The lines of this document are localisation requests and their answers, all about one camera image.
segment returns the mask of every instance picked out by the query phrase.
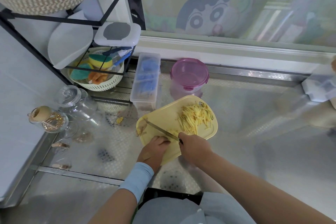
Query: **hand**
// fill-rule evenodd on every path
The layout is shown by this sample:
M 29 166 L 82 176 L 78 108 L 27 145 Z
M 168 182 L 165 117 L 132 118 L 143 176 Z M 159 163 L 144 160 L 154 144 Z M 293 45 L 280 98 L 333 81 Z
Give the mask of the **hand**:
M 137 162 L 149 165 L 156 173 L 161 166 L 163 154 L 166 152 L 170 141 L 167 137 L 155 136 L 140 152 Z
M 188 136 L 183 132 L 180 132 L 178 137 L 183 142 L 179 143 L 182 156 L 196 167 L 200 167 L 212 154 L 210 144 L 204 138 L 197 135 Z

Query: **knife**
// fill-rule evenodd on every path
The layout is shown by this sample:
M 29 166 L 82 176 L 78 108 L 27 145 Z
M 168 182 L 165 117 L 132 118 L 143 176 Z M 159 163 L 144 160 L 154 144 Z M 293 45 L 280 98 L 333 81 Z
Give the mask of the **knife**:
M 182 140 L 181 140 L 180 138 L 178 138 L 177 136 L 174 136 L 173 134 L 169 133 L 168 131 L 165 131 L 164 129 L 162 129 L 162 128 L 158 127 L 158 126 L 156 126 L 155 124 L 151 123 L 151 122 L 148 121 L 148 120 L 145 120 L 145 121 L 146 121 L 147 124 L 149 124 L 151 127 L 157 129 L 158 131 L 164 133 L 166 136 L 169 136 L 169 137 L 171 137 L 172 139 L 174 139 L 174 140 L 180 142 L 181 144 L 183 144 Z

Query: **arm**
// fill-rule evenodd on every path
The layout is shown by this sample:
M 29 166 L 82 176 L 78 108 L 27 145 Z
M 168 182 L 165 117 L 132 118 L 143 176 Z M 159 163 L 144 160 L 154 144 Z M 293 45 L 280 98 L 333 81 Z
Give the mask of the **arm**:
M 212 152 L 203 138 L 179 134 L 182 155 L 225 188 L 257 224 L 334 223 L 334 221 L 268 182 Z
M 140 197 L 154 172 L 159 169 L 169 144 L 166 137 L 153 137 L 141 150 L 137 164 L 120 189 L 106 201 L 88 224 L 129 224 Z

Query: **person's left hand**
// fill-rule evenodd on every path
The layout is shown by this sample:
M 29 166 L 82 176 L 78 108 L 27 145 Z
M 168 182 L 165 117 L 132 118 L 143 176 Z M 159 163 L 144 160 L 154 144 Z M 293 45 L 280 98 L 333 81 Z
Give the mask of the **person's left hand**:
M 155 136 L 140 152 L 137 162 L 149 165 L 154 173 L 161 166 L 163 154 L 166 152 L 170 141 L 167 137 Z

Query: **pink lid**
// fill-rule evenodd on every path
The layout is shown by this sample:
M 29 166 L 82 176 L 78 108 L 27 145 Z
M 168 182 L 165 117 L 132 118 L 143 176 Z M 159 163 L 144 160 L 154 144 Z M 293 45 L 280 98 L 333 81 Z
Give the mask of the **pink lid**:
M 208 82 L 209 72 L 206 65 L 198 59 L 185 58 L 173 65 L 170 78 L 185 90 L 193 90 Z

